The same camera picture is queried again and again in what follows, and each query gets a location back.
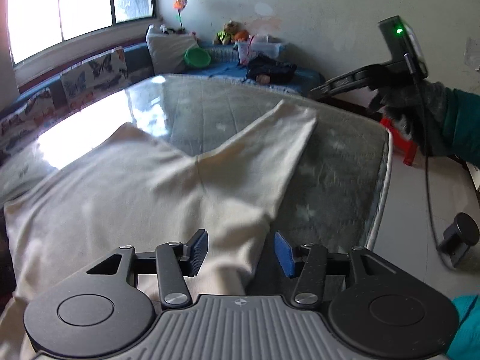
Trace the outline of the teal left sleeve forearm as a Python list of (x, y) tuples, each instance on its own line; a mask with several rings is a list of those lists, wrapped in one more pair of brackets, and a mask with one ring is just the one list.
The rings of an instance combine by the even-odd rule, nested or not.
[(452, 300), (460, 324), (447, 352), (453, 360), (480, 360), (479, 295), (464, 295)]

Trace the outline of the teal right sleeve forearm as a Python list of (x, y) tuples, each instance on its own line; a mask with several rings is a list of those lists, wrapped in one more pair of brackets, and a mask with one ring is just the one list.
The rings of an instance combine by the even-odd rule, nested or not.
[(448, 152), (479, 167), (479, 96), (456, 88), (447, 88), (446, 100), (447, 113), (443, 132)]

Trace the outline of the right gloved hand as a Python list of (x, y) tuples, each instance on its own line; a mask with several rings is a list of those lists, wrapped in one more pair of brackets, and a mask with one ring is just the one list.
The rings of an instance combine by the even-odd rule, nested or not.
[(368, 88), (377, 92), (368, 105), (371, 111), (381, 111), (391, 119), (406, 138), (419, 145), (423, 155), (454, 155), (458, 102), (453, 90), (380, 65), (373, 66), (370, 73)]

